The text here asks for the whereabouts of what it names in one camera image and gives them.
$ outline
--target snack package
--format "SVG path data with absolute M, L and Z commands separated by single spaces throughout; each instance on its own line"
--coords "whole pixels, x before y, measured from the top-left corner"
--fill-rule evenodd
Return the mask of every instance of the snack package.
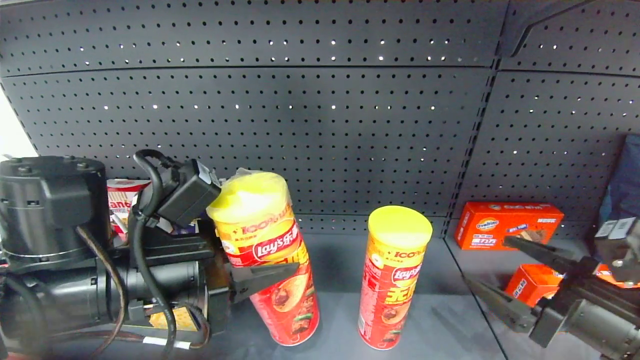
M 551 204 L 471 201 L 465 204 L 454 236 L 463 250 L 515 250 L 503 246 L 505 236 L 546 244 L 563 217 Z
M 122 241 L 127 241 L 127 232 L 120 227 L 118 220 L 127 226 L 129 212 L 133 197 L 138 191 L 149 185 L 149 180 L 130 179 L 108 179 L 107 197 L 109 199 L 109 209 L 113 212 L 111 216 L 111 226 L 118 233 Z
M 403 206 L 374 210 L 368 224 L 358 331 L 367 345 L 386 350 L 400 339 L 433 228 Z
M 596 275 L 621 288 L 637 288 L 640 285 L 626 286 L 617 282 L 607 265 L 600 264 Z M 551 299 L 558 290 L 563 275 L 543 264 L 522 264 L 511 277 L 505 292 L 533 307 L 542 297 Z
M 251 302 L 281 345 L 309 339 L 319 310 L 307 248 L 291 208 L 284 178 L 272 172 L 238 170 L 207 208 L 233 266 L 299 263 L 290 278 L 251 296 Z

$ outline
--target red and white package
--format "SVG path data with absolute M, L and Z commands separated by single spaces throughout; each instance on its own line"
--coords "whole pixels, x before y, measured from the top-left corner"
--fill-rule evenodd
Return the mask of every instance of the red and white package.
M 111 216 L 111 226 L 124 242 L 127 241 L 127 231 L 122 229 L 120 224 L 127 227 L 127 219 L 129 218 L 133 197 L 138 191 L 144 189 L 149 182 L 149 180 L 130 179 L 107 180 L 109 209 L 113 212 Z

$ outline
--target ovaltine box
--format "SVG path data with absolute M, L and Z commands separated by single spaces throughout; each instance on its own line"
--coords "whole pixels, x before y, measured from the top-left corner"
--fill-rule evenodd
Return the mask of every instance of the ovaltine box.
M 514 250 L 503 246 L 505 236 L 548 243 L 563 217 L 539 202 L 468 202 L 455 237 L 463 250 Z
M 618 285 L 621 288 L 637 288 L 638 285 L 625 286 L 624 282 L 616 282 L 607 265 L 598 266 L 596 276 Z M 533 307 L 542 297 L 551 299 L 562 281 L 559 274 L 542 264 L 522 264 L 513 274 L 505 292 L 523 303 Z

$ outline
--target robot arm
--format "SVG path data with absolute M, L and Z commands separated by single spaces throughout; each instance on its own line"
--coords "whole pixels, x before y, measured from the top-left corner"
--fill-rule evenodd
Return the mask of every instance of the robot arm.
M 556 294 L 540 299 L 534 308 L 493 286 L 466 279 L 471 290 L 510 329 L 528 333 L 542 347 L 563 331 L 599 351 L 603 359 L 640 359 L 637 289 L 623 289 L 595 276 L 599 262 L 591 257 L 574 261 L 564 250 L 514 236 L 505 237 L 505 244 L 564 275 Z

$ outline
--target black motor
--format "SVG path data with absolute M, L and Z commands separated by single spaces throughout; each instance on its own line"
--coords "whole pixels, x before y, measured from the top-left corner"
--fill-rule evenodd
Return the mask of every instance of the black motor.
M 3 161 L 0 225 L 12 272 L 62 270 L 93 258 L 75 228 L 83 225 L 103 248 L 109 247 L 104 164 L 73 156 Z

